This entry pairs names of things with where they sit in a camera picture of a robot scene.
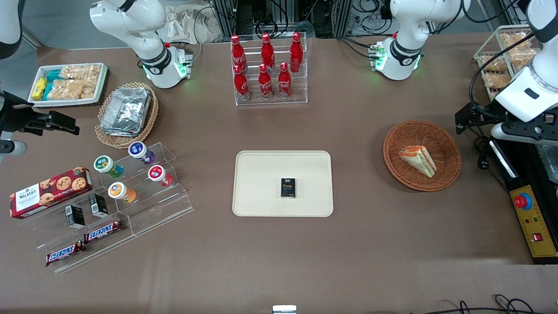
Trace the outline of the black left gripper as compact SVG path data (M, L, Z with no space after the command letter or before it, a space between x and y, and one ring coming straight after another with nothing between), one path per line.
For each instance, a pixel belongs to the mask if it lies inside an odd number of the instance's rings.
M484 123L494 124L491 129L492 137L522 143L540 145L558 144L557 108L549 109L525 123L510 113L498 116L496 119L485 119ZM480 123L481 115L468 103L455 113L456 134L475 129Z

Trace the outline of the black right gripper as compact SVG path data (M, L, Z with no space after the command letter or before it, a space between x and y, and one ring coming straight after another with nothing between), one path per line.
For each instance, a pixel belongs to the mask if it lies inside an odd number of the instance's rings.
M51 111L51 127L42 120L46 116L34 111L31 103L25 102L6 91L1 92L0 129L4 133L32 133L38 136L43 131L58 130L73 135L80 134L80 128L70 123L70 117L57 111Z

